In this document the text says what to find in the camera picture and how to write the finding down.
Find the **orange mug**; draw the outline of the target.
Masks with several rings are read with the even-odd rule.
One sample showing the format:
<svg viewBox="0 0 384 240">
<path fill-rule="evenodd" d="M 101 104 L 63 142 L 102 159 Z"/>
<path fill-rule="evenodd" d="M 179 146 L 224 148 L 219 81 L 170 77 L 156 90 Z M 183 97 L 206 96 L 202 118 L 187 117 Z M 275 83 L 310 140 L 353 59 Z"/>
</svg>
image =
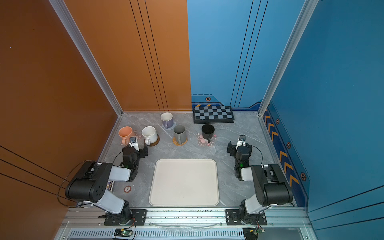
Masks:
<svg viewBox="0 0 384 240">
<path fill-rule="evenodd" d="M 123 127 L 119 130 L 121 138 L 121 146 L 127 146 L 130 142 L 130 137 L 135 137 L 135 132 L 131 127 Z"/>
</svg>

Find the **brown wooden round coaster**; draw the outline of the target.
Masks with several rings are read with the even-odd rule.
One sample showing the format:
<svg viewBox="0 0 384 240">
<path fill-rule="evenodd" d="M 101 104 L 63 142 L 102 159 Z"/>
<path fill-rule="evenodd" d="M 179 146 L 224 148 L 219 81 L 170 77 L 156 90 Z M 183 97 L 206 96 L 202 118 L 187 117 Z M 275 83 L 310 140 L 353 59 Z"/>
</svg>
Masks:
<svg viewBox="0 0 384 240">
<path fill-rule="evenodd" d="M 154 147 L 160 142 L 160 137 L 157 136 L 157 140 L 149 145 L 149 147 Z"/>
</svg>

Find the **white speckled mug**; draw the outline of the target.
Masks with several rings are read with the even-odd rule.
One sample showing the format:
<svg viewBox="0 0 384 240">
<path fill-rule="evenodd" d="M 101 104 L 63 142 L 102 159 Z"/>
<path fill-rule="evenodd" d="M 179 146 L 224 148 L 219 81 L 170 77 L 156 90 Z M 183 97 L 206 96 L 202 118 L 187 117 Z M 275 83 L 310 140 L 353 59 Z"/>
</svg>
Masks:
<svg viewBox="0 0 384 240">
<path fill-rule="evenodd" d="M 153 126 L 145 127 L 142 130 L 142 136 L 144 137 L 145 144 L 147 146 L 155 145 L 159 140 L 157 131 Z"/>
</svg>

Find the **pink flower coaster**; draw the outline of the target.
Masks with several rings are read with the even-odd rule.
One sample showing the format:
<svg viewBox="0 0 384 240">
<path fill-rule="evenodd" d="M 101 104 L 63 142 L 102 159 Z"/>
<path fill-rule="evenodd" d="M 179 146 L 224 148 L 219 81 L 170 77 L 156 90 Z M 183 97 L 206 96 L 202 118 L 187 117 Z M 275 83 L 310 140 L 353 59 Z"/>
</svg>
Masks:
<svg viewBox="0 0 384 240">
<path fill-rule="evenodd" d="M 208 140 L 204 139 L 203 138 L 203 135 L 202 133 L 197 133 L 197 139 L 198 139 L 198 144 L 200 146 L 208 146 L 208 147 L 212 147 L 214 144 L 215 144 L 215 141 L 217 140 L 217 135 L 214 134 L 211 141 L 208 142 Z"/>
<path fill-rule="evenodd" d="M 140 133 L 138 133 L 138 131 L 136 131 L 136 130 L 134 130 L 134 132 L 136 135 L 135 137 L 137 137 L 137 142 L 141 141 L 143 139 L 143 136 Z"/>
</svg>

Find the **black mug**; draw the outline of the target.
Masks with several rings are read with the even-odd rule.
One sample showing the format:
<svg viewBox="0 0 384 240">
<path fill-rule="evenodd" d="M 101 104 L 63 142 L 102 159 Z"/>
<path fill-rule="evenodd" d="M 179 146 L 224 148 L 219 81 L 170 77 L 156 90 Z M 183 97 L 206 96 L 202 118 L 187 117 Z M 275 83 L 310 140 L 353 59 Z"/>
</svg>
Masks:
<svg viewBox="0 0 384 240">
<path fill-rule="evenodd" d="M 215 127 L 210 124 L 205 124 L 202 126 L 202 136 L 208 143 L 211 143 L 211 140 L 214 136 Z"/>
</svg>

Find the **rattan woven round coaster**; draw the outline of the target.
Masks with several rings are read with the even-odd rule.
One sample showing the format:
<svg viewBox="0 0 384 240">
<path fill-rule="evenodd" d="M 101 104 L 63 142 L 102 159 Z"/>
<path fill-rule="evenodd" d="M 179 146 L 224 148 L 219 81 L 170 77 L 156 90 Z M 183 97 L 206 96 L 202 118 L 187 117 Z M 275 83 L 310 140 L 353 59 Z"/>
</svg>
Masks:
<svg viewBox="0 0 384 240">
<path fill-rule="evenodd" d="M 188 142 L 188 138 L 186 138 L 186 140 L 185 140 L 183 143 L 180 144 L 180 143 L 177 141 L 177 139 L 176 139 L 175 137 L 173 137 L 173 144 L 176 145 L 176 146 L 178 146 L 178 147 L 180 147 L 180 146 L 184 146 L 187 142 Z"/>
</svg>

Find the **white mug purple handle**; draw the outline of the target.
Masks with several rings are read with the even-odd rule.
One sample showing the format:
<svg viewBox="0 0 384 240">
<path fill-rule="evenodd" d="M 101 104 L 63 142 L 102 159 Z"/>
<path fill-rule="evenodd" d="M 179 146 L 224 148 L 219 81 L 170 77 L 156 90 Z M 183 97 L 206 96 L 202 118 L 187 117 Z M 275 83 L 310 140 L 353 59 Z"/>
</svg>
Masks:
<svg viewBox="0 0 384 240">
<path fill-rule="evenodd" d="M 161 115 L 161 121 L 162 121 L 162 126 L 164 126 L 165 128 L 169 128 L 174 123 L 173 114 L 172 113 L 163 113 Z"/>
</svg>

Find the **grey mug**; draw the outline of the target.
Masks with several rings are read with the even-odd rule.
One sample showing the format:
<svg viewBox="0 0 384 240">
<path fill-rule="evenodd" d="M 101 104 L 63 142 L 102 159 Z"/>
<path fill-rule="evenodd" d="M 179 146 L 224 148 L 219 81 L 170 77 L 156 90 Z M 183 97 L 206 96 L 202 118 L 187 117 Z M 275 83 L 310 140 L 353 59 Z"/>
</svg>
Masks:
<svg viewBox="0 0 384 240">
<path fill-rule="evenodd" d="M 174 128 L 174 137 L 180 144 L 183 143 L 187 138 L 186 128 L 183 125 L 177 125 Z"/>
</svg>

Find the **grey woven round coaster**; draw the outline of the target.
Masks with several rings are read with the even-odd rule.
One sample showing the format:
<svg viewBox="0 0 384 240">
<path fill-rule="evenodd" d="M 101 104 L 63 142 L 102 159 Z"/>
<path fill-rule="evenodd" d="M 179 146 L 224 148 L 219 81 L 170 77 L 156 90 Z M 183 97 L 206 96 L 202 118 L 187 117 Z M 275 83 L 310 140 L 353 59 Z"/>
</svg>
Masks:
<svg viewBox="0 0 384 240">
<path fill-rule="evenodd" d="M 176 127 L 176 125 L 177 125 L 177 123 L 176 122 L 174 122 L 173 123 L 173 125 L 172 126 L 170 126 L 169 128 L 165 128 L 164 126 L 162 126 L 162 128 L 164 129 L 164 130 L 173 130 L 175 127 Z"/>
</svg>

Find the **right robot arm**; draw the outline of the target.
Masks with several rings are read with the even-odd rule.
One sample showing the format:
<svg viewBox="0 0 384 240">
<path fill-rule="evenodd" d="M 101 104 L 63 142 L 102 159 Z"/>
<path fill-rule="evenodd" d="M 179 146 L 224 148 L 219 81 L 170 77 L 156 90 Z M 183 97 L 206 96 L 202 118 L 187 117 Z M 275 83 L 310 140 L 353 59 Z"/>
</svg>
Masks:
<svg viewBox="0 0 384 240">
<path fill-rule="evenodd" d="M 293 193 L 280 165 L 251 165 L 253 146 L 239 140 L 228 143 L 227 152 L 235 158 L 235 176 L 238 180 L 252 182 L 255 193 L 245 199 L 237 210 L 226 210 L 227 225 L 267 225 L 265 211 L 273 206 L 293 202 Z"/>
</svg>

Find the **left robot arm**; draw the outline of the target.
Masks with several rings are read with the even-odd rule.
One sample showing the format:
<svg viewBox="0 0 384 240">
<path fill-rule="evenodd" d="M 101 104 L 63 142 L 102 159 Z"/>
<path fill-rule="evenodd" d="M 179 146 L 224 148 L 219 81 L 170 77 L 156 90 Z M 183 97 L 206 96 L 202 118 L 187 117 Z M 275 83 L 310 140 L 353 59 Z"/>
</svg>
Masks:
<svg viewBox="0 0 384 240">
<path fill-rule="evenodd" d="M 86 161 L 66 187 L 65 195 L 71 200 L 89 202 L 105 211 L 99 216 L 106 226 L 143 226 L 146 210 L 131 210 L 123 200 L 109 190 L 109 181 L 132 182 L 138 174 L 140 159 L 149 155 L 148 147 L 142 149 L 126 146 L 122 149 L 123 162 L 120 166 L 112 163 Z"/>
</svg>

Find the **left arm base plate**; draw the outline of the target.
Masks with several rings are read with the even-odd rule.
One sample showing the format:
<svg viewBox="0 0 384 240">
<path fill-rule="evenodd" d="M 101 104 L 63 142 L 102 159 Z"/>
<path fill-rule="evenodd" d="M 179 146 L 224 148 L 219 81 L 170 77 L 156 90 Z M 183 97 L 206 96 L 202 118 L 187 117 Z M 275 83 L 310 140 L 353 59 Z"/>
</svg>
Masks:
<svg viewBox="0 0 384 240">
<path fill-rule="evenodd" d="M 103 216 L 99 216 L 99 219 L 104 218 L 105 226 L 143 226 L 146 221 L 147 210 L 136 209 L 129 210 L 128 212 L 122 212 L 120 214 L 106 213 Z"/>
</svg>

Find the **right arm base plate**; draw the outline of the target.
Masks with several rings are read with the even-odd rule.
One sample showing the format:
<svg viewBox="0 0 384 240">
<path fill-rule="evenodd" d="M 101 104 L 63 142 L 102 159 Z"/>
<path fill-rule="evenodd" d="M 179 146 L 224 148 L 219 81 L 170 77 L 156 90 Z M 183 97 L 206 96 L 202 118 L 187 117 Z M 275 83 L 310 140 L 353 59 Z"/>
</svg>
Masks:
<svg viewBox="0 0 384 240">
<path fill-rule="evenodd" d="M 246 212 L 241 212 L 239 209 L 226 209 L 225 213 L 228 226 L 266 226 L 268 224 L 264 212 L 261 214 L 248 214 Z"/>
</svg>

